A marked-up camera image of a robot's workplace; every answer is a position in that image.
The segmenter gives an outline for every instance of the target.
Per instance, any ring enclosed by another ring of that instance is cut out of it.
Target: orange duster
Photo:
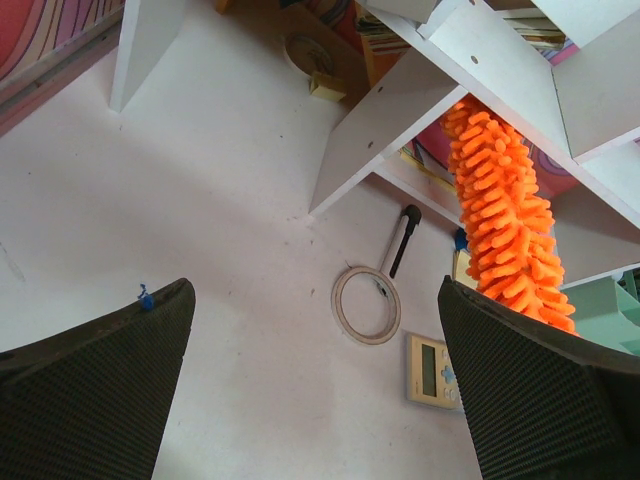
[[[575,308],[558,290],[564,269],[549,236],[551,203],[538,192],[522,135],[468,95],[442,119],[478,291],[535,320],[575,333]]]

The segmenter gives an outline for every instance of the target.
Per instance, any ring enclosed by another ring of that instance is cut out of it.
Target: black object
[[[178,280],[140,302],[0,353],[1,479],[149,479],[195,292]]]
[[[398,272],[398,267],[400,266],[400,261],[402,260],[402,256],[404,255],[404,251],[407,248],[407,244],[409,243],[409,238],[413,235],[413,231],[416,229],[416,226],[420,223],[422,219],[422,212],[415,205],[409,205],[402,212],[403,217],[407,217],[408,222],[407,226],[404,230],[404,236],[402,237],[402,242],[400,243],[400,248],[398,248],[398,253],[396,253],[396,258],[393,260],[393,265],[391,265],[391,269],[389,270],[389,276],[391,278],[396,278],[396,273]]]
[[[640,358],[449,277],[438,305],[485,479],[640,478]]]

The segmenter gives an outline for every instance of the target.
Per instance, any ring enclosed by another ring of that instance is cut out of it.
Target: bookshelf
[[[413,48],[331,133],[311,214],[374,172],[456,223],[437,185],[396,152],[470,92],[582,184],[552,201],[567,285],[640,265],[640,110],[629,101],[640,97],[640,0],[584,0],[570,9],[580,21],[566,2],[533,0],[582,47],[558,66],[482,0],[416,0],[432,10],[422,23],[390,13],[411,1],[367,5]]]

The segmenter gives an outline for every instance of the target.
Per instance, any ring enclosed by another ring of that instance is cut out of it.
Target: blue directional button
[[[444,377],[444,381],[449,384],[449,383],[453,383],[456,380],[456,376],[453,373],[453,370],[451,370],[451,367],[449,367],[449,365],[445,365],[444,366],[444,370],[442,370],[440,372],[440,375],[442,375]]]

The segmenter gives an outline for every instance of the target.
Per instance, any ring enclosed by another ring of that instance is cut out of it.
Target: roll of tape
[[[391,306],[392,315],[387,321],[387,325],[381,332],[374,335],[364,335],[356,331],[344,315],[344,309],[342,308],[342,292],[344,291],[344,287],[347,282],[356,275],[369,275],[372,277],[373,281],[378,285],[378,289],[386,297],[389,305]],[[333,291],[331,292],[331,307],[333,309],[333,315],[342,324],[347,333],[365,345],[380,345],[389,341],[389,339],[395,335],[398,327],[400,326],[401,311],[398,292],[386,275],[373,268],[354,267],[344,272],[333,286]]]

